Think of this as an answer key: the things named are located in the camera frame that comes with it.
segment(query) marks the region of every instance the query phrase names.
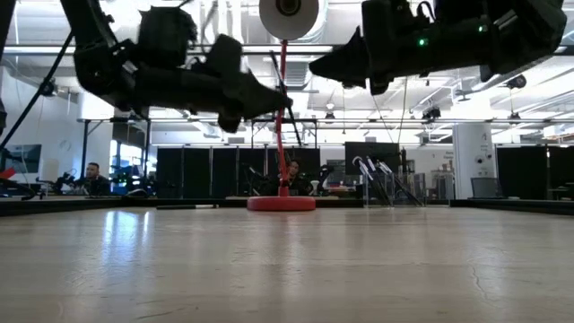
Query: red object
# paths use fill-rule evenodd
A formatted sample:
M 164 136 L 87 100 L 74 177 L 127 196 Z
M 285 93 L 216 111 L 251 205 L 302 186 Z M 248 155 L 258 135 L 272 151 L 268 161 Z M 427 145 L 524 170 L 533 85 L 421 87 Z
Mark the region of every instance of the red object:
M 285 65 L 287 58 L 287 40 L 281 42 L 281 78 L 285 79 Z M 277 129 L 277 152 L 279 153 L 279 165 L 281 167 L 281 179 L 279 180 L 279 196 L 254 196 L 248 200 L 249 211 L 313 211 L 315 210 L 315 198 L 310 196 L 289 196 L 289 188 L 283 187 L 283 180 L 287 179 L 287 165 L 283 141 L 281 140 L 281 125 L 283 111 L 279 109 L 275 128 Z
M 0 173 L 0 179 L 9 179 L 16 174 L 16 170 L 13 167 Z
M 248 200 L 249 211 L 313 211 L 316 207 L 310 196 L 254 196 Z

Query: man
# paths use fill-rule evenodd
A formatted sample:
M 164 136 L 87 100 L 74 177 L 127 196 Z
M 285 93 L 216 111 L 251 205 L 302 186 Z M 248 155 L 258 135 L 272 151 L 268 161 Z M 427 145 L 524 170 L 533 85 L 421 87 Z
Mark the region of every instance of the man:
M 84 179 L 75 182 L 77 188 L 83 188 L 90 196 L 109 195 L 109 180 L 100 175 L 100 165 L 90 162 L 86 167 Z
M 299 176 L 300 162 L 292 160 L 287 165 L 287 183 L 291 196 L 308 196 L 313 191 L 311 183 Z M 271 179 L 264 190 L 266 196 L 277 196 L 279 194 L 279 177 Z

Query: red base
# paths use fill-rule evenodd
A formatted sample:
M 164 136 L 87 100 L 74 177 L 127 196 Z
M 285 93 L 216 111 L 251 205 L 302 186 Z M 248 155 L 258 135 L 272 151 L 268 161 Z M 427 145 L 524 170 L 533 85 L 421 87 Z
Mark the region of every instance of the red base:
M 309 196 L 255 196 L 248 200 L 249 211 L 313 211 L 315 198 Z

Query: red pole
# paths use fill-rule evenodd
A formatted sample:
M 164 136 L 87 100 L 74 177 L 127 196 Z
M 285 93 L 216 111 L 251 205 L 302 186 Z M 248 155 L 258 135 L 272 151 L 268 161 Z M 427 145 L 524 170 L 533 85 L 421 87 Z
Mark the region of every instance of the red pole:
M 287 40 L 281 42 L 281 78 L 285 80 L 285 68 L 287 58 Z M 289 188 L 283 186 L 283 181 L 287 180 L 287 165 L 285 164 L 285 153 L 283 151 L 283 141 L 281 140 L 281 124 L 283 122 L 284 108 L 279 109 L 275 128 L 277 129 L 277 151 L 279 152 L 279 164 L 281 167 L 281 179 L 279 180 L 279 196 L 289 196 Z

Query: column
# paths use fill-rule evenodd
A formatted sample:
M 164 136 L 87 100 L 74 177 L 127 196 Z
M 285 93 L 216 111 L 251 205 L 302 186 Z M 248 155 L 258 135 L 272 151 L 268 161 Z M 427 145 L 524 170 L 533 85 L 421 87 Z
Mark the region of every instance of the column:
M 491 124 L 453 127 L 456 199 L 473 197 L 471 179 L 495 178 Z

